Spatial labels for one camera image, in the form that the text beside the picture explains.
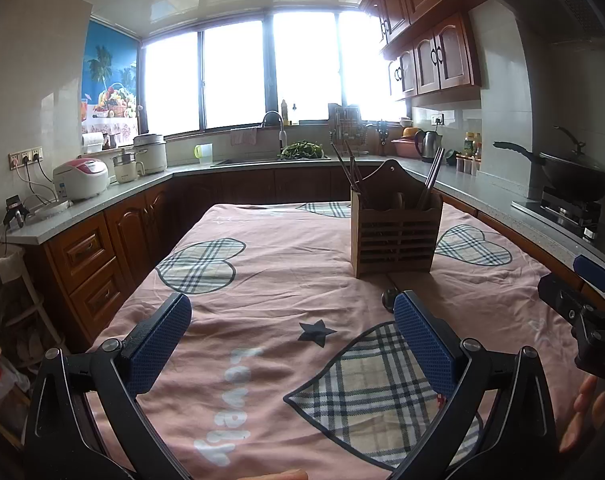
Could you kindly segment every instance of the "finger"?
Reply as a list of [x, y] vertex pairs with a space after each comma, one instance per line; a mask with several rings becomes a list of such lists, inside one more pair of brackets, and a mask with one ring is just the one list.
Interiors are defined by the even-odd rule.
[[595, 375], [588, 374], [585, 377], [585, 380], [583, 381], [583, 383], [580, 385], [580, 389], [578, 391], [581, 394], [585, 394], [587, 396], [592, 396], [595, 391], [595, 387], [597, 385], [598, 385], [598, 377], [596, 377]]
[[591, 395], [579, 394], [573, 403], [573, 410], [576, 413], [586, 412], [587, 408], [589, 408], [589, 404], [591, 404]]
[[241, 478], [240, 480], [309, 480], [309, 476], [307, 475], [307, 472], [302, 469], [291, 469], [284, 473], [252, 476], [250, 478]]
[[573, 446], [578, 442], [582, 426], [585, 423], [585, 412], [576, 413], [569, 425], [565, 434], [562, 436], [560, 441], [560, 453], [565, 453], [572, 449]]
[[591, 418], [593, 419], [593, 426], [596, 430], [599, 430], [605, 421], [605, 392], [602, 392], [593, 402]]

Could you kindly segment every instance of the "dish towel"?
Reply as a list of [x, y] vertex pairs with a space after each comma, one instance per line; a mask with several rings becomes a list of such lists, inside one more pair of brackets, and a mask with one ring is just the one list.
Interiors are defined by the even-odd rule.
[[258, 128], [231, 128], [231, 146], [239, 144], [256, 145], [256, 135]]

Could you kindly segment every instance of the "plaid heart pattern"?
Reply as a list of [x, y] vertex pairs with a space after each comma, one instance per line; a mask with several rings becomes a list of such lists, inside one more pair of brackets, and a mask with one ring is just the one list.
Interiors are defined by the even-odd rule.
[[350, 202], [309, 202], [298, 206], [296, 209], [334, 218], [351, 218]]
[[468, 224], [448, 229], [438, 240], [435, 254], [482, 267], [506, 265], [513, 260], [507, 249], [488, 242], [484, 232]]
[[[404, 460], [439, 410], [393, 321], [362, 333], [283, 400], [335, 443], [388, 470]], [[476, 415], [452, 465], [474, 449], [480, 430]]]
[[229, 285], [236, 269], [228, 263], [247, 247], [234, 238], [193, 244], [169, 254], [156, 266], [165, 285], [184, 294], [205, 294]]

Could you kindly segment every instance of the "kitchen counter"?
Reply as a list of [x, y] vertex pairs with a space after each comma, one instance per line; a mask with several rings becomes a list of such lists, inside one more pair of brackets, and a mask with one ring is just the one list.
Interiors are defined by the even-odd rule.
[[[424, 181], [431, 164], [411, 158], [360, 156], [359, 164], [370, 166], [381, 164], [387, 158], [396, 158], [400, 165], [412, 176]], [[224, 171], [242, 171], [249, 169], [291, 168], [336, 166], [337, 158], [323, 160], [294, 160], [286, 162], [260, 162], [230, 164], [215, 166], [214, 164], [187, 164], [173, 166], [163, 173], [156, 173], [138, 178], [127, 184], [111, 184], [100, 195], [75, 203], [67, 211], [42, 221], [32, 219], [22, 229], [11, 229], [7, 232], [7, 242], [21, 245], [39, 245], [49, 238], [57, 235], [74, 224], [92, 216], [93, 214], [117, 203], [125, 198], [148, 189], [156, 184], [169, 180], [174, 176], [198, 173], [213, 173]], [[506, 226], [519, 232], [548, 253], [555, 256], [567, 267], [573, 267], [573, 260], [579, 254], [585, 254], [592, 260], [605, 265], [605, 259], [560, 233], [554, 228], [529, 216], [511, 206], [513, 200], [524, 200], [524, 197], [514, 192], [496, 186], [482, 174], [471, 176], [460, 173], [455, 168], [443, 166], [438, 174], [435, 188], [447, 193], [472, 207], [482, 211], [490, 217], [502, 222]]]

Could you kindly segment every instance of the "black star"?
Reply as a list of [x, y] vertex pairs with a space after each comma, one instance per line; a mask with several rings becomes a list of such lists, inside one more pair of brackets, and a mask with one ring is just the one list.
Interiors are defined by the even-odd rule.
[[304, 332], [300, 334], [298, 341], [313, 341], [316, 345], [322, 348], [325, 347], [325, 338], [328, 335], [336, 332], [336, 330], [327, 328], [323, 320], [316, 321], [313, 325], [308, 323], [300, 323], [300, 326]]

